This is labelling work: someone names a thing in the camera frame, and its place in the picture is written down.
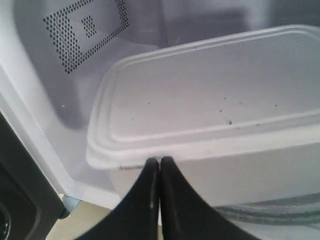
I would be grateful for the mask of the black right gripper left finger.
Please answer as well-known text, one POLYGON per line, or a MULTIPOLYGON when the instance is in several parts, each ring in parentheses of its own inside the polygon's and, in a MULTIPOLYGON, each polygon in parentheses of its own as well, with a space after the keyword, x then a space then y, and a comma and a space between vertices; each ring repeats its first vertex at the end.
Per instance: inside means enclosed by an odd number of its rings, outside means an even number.
POLYGON ((78 240, 156 240, 159 218, 159 163, 149 158, 137 180, 106 217, 78 240))

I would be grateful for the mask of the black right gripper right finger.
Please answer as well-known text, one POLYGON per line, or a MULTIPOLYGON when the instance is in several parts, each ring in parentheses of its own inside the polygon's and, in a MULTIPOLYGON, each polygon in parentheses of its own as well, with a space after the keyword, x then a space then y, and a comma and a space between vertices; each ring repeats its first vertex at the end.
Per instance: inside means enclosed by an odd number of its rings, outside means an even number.
POLYGON ((160 209, 165 240, 251 240, 192 188, 172 157, 160 162, 160 209))

